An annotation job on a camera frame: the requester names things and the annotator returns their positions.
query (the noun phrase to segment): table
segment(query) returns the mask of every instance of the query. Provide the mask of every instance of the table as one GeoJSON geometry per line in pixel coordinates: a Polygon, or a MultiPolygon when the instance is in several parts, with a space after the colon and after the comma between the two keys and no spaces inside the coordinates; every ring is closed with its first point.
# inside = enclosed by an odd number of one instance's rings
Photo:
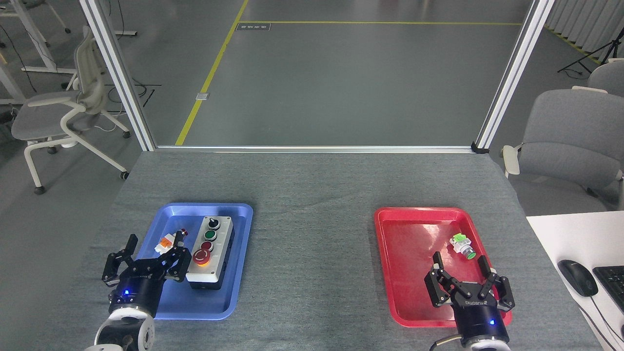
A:
{"type": "Polygon", "coordinates": [[[4,88],[9,92],[9,95],[11,95],[10,99],[0,99],[0,105],[19,105],[26,101],[24,93],[11,76],[9,69],[2,62],[0,62],[0,82],[2,82],[4,88]]]}
{"type": "MultiPolygon", "coordinates": [[[[0,16],[19,17],[19,20],[22,22],[24,29],[26,30],[26,32],[29,33],[29,36],[32,40],[33,45],[35,46],[35,49],[37,50],[37,53],[39,53],[41,60],[45,64],[45,67],[26,66],[22,68],[22,70],[29,71],[29,72],[49,72],[49,73],[67,73],[67,74],[76,73],[76,70],[73,68],[71,69],[59,68],[56,65],[56,63],[54,62],[52,58],[52,54],[50,53],[50,50],[48,50],[47,48],[46,39],[44,38],[44,36],[41,34],[37,26],[32,21],[31,15],[29,15],[27,12],[27,8],[37,7],[41,4],[45,4],[46,2],[41,1],[41,0],[34,1],[31,3],[18,1],[18,0],[10,0],[10,2],[11,2],[14,12],[12,11],[0,12],[0,16]]],[[[53,15],[55,15],[55,17],[59,20],[59,22],[61,22],[61,25],[67,31],[68,30],[67,26],[65,25],[65,23],[63,23],[63,20],[61,19],[61,17],[59,17],[58,13],[56,13],[56,10],[54,10],[54,8],[51,5],[49,5],[49,7],[53,15]]]]}
{"type": "MultiPolygon", "coordinates": [[[[517,307],[514,350],[600,350],[488,155],[144,152],[35,349],[82,350],[108,317],[108,253],[145,236],[169,202],[254,210],[238,305],[227,319],[157,320],[154,350],[427,350],[455,329],[410,329],[389,312],[373,214],[468,211],[517,307]]],[[[415,272],[415,279],[422,279],[415,272]]],[[[460,349],[459,343],[441,350],[460,349]]]]}
{"type": "MultiPolygon", "coordinates": [[[[624,265],[622,255],[624,211],[543,215],[527,217],[527,220],[555,267],[557,262],[563,259],[574,260],[590,271],[594,267],[624,265]]],[[[607,322],[620,333],[624,315],[598,281],[597,284],[598,294],[594,296],[596,305],[607,322]]],[[[609,342],[614,347],[624,349],[624,342],[610,335],[591,299],[580,296],[567,282],[566,287],[609,342]]],[[[611,350],[599,334],[596,335],[605,350],[611,350]]]]}

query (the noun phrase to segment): keyboard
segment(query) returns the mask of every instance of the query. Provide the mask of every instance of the keyboard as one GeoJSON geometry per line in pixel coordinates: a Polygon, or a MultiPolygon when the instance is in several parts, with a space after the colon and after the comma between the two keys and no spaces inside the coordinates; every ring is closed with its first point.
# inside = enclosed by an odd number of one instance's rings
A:
{"type": "Polygon", "coordinates": [[[595,267],[593,273],[618,305],[620,311],[624,313],[624,265],[595,267]]]}

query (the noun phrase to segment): red button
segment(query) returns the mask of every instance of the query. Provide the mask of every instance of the red button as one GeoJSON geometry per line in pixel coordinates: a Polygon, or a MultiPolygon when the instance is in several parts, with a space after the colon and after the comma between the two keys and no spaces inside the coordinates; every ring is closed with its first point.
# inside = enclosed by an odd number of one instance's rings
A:
{"type": "Polygon", "coordinates": [[[208,250],[208,251],[212,252],[213,245],[212,245],[212,243],[210,241],[204,241],[204,242],[202,242],[201,248],[203,250],[208,250]]]}
{"type": "Polygon", "coordinates": [[[206,265],[210,260],[210,251],[199,249],[193,254],[193,262],[198,265],[206,265]]]}

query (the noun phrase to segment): green button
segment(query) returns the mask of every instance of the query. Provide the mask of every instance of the green button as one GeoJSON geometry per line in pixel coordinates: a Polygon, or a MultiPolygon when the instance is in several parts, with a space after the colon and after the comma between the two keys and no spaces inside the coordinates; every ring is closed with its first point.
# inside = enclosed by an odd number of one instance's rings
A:
{"type": "Polygon", "coordinates": [[[464,241],[466,239],[466,236],[464,234],[457,233],[453,235],[453,239],[455,239],[456,242],[460,242],[460,241],[464,241]]]}
{"type": "Polygon", "coordinates": [[[207,240],[213,241],[217,238],[217,233],[214,230],[209,230],[203,235],[207,240]]]}

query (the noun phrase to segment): office chair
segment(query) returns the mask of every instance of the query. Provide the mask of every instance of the office chair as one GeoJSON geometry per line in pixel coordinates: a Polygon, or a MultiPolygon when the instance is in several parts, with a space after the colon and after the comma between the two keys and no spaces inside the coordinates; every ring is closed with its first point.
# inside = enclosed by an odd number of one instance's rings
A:
{"type": "Polygon", "coordinates": [[[609,59],[608,64],[598,66],[589,75],[587,86],[624,97],[624,59],[609,59]]]}
{"type": "Polygon", "coordinates": [[[624,98],[597,89],[547,91],[536,98],[522,143],[501,150],[505,176],[527,215],[624,209],[623,114],[624,98]],[[535,182],[509,177],[521,171],[540,178],[535,182]],[[557,184],[549,184],[550,178],[557,184]],[[588,190],[614,183],[616,205],[588,190]]]}
{"type": "Polygon", "coordinates": [[[28,99],[13,122],[11,132],[16,139],[29,141],[24,150],[26,163],[35,183],[35,194],[46,190],[39,180],[32,161],[34,149],[48,147],[48,153],[56,153],[55,146],[78,142],[121,171],[122,179],[129,173],[116,161],[89,144],[80,134],[92,128],[100,115],[104,115],[123,131],[123,137],[129,138],[129,130],[111,114],[104,110],[107,94],[104,86],[102,68],[98,65],[99,49],[93,33],[85,28],[85,38],[74,53],[74,62],[78,72],[76,91],[62,91],[41,94],[28,99]]]}
{"type": "MultiPolygon", "coordinates": [[[[90,31],[90,28],[87,26],[84,26],[83,35],[84,36],[89,35],[89,31],[90,31]]],[[[97,63],[97,66],[100,67],[100,73],[101,74],[108,73],[108,69],[106,68],[106,63],[104,62],[104,58],[102,57],[102,52],[98,49],[98,50],[95,50],[94,54],[95,54],[95,62],[97,63]]],[[[80,80],[78,80],[77,78],[78,78],[78,71],[72,74],[72,77],[69,79],[68,83],[61,84],[61,87],[64,87],[65,90],[67,91],[69,89],[78,90],[78,85],[80,84],[80,80]]]]}

